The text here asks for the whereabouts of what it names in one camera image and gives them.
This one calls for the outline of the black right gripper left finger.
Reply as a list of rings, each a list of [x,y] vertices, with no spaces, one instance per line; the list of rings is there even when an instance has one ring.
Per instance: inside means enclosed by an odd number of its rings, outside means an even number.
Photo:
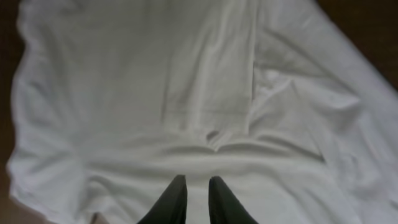
[[[175,176],[138,224],[185,224],[187,196],[185,176]]]

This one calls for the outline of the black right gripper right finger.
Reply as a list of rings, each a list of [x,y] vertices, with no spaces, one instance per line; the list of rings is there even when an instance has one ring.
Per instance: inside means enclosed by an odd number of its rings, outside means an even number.
[[[211,224],[257,224],[220,176],[210,179],[208,193]]]

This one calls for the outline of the white t-shirt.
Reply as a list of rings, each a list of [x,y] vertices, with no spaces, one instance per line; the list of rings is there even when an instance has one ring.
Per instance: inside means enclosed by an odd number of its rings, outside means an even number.
[[[22,1],[10,195],[137,223],[221,177],[259,223],[396,223],[397,93],[314,1]]]

